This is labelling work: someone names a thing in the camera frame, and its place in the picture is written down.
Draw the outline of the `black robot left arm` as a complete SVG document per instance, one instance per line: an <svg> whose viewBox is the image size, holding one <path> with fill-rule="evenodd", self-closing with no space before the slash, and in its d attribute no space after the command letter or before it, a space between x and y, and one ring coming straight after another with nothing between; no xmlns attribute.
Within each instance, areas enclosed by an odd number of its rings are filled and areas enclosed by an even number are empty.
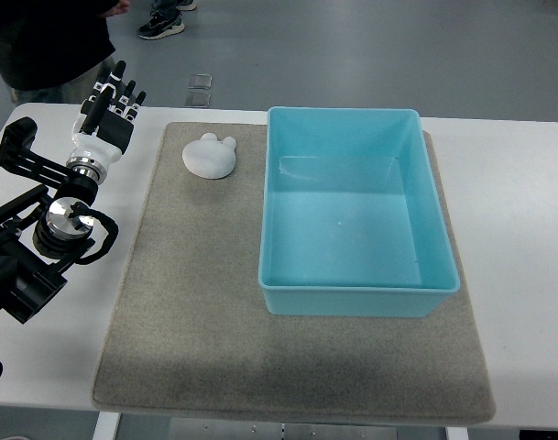
<svg viewBox="0 0 558 440"><path fill-rule="evenodd" d="M37 186L0 206L0 311L25 323L67 283L73 265L105 256L119 232L92 208L98 183L31 149L38 127L22 117L5 127L0 167Z"/></svg>

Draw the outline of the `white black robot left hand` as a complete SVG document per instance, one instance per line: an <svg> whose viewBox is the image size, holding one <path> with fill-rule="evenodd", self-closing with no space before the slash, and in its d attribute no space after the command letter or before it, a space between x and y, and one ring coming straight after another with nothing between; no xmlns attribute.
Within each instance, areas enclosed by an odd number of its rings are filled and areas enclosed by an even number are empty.
<svg viewBox="0 0 558 440"><path fill-rule="evenodd" d="M146 93L136 90L135 81L124 79L125 71L121 60L111 69L102 69L96 78L73 126L74 150L68 167L107 173L126 152Z"/></svg>

